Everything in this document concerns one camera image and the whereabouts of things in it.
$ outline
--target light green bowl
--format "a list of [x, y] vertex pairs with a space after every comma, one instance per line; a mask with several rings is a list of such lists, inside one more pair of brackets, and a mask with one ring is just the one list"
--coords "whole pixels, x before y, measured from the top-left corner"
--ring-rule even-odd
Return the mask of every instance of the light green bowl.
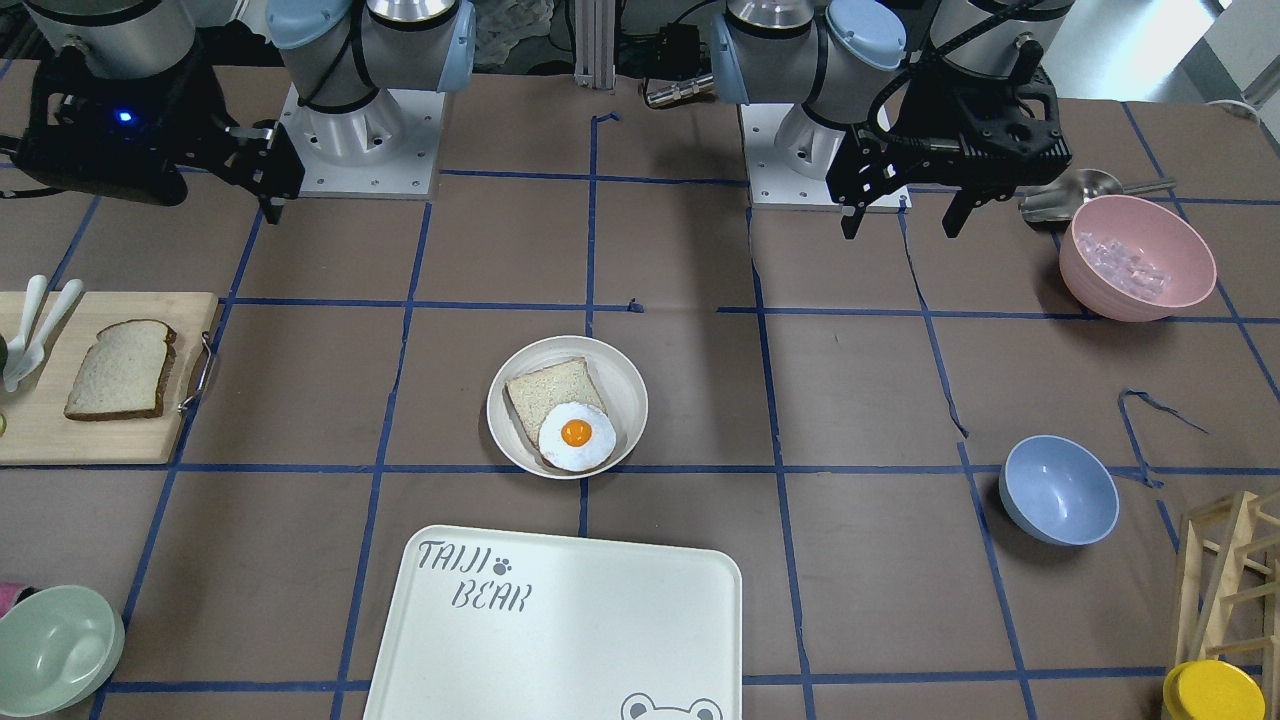
[[79, 585], [37, 592], [0, 618], [0, 715], [31, 717], [76, 705], [106, 682], [124, 623]]

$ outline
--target slice of bread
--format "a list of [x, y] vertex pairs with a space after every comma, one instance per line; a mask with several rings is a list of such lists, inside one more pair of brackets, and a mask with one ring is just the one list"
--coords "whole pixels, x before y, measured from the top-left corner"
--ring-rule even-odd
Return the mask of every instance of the slice of bread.
[[591, 375], [586, 373], [586, 360], [573, 357], [507, 380], [507, 396], [516, 407], [516, 415], [525, 429], [525, 437], [538, 447], [538, 430], [552, 407], [562, 402], [585, 402], [608, 413], [604, 400], [595, 391]]
[[63, 415], [72, 420], [127, 420], [164, 414], [164, 387], [178, 333], [160, 320], [104, 328], [88, 348]]

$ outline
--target pink bowl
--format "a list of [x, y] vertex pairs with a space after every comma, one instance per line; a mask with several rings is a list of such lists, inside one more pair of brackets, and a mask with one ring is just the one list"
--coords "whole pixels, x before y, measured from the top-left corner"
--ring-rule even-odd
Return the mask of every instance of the pink bowl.
[[[1169, 273], [1169, 284], [1156, 301], [1115, 287], [1084, 260], [1076, 245], [1082, 233], [1142, 250], [1144, 263]], [[1128, 195], [1097, 197], [1075, 211], [1062, 238], [1059, 266], [1076, 300], [1098, 315], [1129, 323], [1158, 320], [1190, 307], [1208, 297], [1217, 283], [1213, 254], [1194, 228], [1160, 205]]]

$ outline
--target egg yolk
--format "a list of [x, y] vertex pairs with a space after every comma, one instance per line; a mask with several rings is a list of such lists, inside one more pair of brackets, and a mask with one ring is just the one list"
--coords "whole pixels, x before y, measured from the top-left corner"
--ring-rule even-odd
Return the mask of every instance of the egg yolk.
[[591, 439], [591, 425], [586, 420], [573, 418], [561, 428], [561, 437], [570, 447], [582, 447]]

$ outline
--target fried egg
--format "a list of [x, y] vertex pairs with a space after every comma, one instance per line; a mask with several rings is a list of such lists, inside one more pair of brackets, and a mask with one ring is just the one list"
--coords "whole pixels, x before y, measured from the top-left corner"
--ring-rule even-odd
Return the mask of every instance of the fried egg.
[[538, 450], [562, 470], [582, 473], [609, 459], [618, 436], [603, 410], [585, 402], [562, 402], [538, 430]]

